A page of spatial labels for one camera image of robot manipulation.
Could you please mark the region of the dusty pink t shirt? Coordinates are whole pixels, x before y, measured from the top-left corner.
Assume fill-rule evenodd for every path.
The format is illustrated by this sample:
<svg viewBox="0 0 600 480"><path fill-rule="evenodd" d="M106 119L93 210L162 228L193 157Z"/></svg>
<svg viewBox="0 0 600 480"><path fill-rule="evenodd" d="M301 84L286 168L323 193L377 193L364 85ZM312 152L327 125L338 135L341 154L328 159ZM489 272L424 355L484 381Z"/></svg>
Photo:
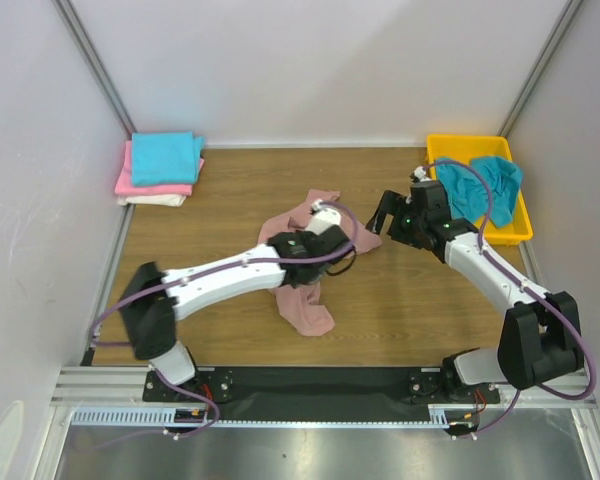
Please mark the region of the dusty pink t shirt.
<svg viewBox="0 0 600 480"><path fill-rule="evenodd" d="M261 227L257 242L265 243L280 232L304 230L310 219L310 209L317 200L337 202L340 191L310 189L303 203L268 219ZM320 283L292 288L283 286L271 290L279 314L303 336L322 336L335 327L329 310L320 301Z"/></svg>

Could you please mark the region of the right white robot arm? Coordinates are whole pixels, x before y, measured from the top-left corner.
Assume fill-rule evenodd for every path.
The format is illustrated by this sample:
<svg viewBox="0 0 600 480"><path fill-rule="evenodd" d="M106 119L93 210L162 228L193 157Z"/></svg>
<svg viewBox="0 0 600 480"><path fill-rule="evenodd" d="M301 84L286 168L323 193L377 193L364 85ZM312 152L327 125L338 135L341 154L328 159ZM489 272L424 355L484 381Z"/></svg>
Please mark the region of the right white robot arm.
<svg viewBox="0 0 600 480"><path fill-rule="evenodd" d="M432 252L468 279L503 316L496 348L444 359L448 371L440 377L440 388L449 400L466 400L478 384L507 383L526 390L583 368L575 299L566 292L552 294L520 276L481 238L473 223L453 218L440 182L415 183L409 195L385 191L366 228Z"/></svg>

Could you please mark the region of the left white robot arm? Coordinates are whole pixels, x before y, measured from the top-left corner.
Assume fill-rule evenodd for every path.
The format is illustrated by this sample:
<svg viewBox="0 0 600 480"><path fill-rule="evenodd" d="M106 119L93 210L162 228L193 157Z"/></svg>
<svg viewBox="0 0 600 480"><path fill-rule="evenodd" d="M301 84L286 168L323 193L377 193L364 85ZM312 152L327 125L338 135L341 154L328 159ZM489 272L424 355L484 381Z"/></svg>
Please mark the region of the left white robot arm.
<svg viewBox="0 0 600 480"><path fill-rule="evenodd" d="M134 358L160 373L175 398L191 399L200 376L193 355L177 338L179 321L254 291L315 283L352 250L342 228L330 225L317 233L278 233L242 254L199 267L162 272L153 262L143 264L119 309Z"/></svg>

